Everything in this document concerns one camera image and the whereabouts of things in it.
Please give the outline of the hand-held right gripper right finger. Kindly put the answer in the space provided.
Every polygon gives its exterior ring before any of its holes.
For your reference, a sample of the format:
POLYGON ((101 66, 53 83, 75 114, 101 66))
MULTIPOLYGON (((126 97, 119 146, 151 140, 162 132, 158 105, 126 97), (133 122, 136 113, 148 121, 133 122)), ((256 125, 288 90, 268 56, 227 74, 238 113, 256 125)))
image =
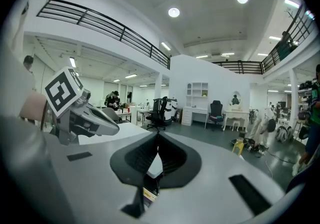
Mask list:
POLYGON ((253 213, 229 178, 243 175, 270 203, 277 203, 283 189, 267 174, 222 147, 169 133, 195 149, 202 165, 197 176, 183 188, 163 189, 142 217, 148 224, 236 224, 253 213))

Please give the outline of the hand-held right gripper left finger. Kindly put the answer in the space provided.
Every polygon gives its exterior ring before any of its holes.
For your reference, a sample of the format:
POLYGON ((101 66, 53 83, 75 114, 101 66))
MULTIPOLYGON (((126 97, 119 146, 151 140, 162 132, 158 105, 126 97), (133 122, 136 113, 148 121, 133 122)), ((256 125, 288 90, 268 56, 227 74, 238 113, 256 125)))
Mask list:
POLYGON ((138 219, 121 211, 133 203, 137 188, 123 184, 110 167, 110 158, 115 151, 151 135, 146 132, 110 142, 64 146, 57 137, 46 134, 51 163, 71 214, 62 223, 160 223, 156 203, 138 219))

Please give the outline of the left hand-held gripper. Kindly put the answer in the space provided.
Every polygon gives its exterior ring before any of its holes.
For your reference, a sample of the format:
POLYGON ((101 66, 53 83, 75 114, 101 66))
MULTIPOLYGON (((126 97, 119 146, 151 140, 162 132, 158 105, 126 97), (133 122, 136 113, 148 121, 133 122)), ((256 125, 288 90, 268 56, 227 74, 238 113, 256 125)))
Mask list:
POLYGON ((86 90, 72 67, 58 71, 44 87, 45 120, 63 145, 69 145, 79 135, 113 136, 120 130, 109 116, 89 103, 86 90))

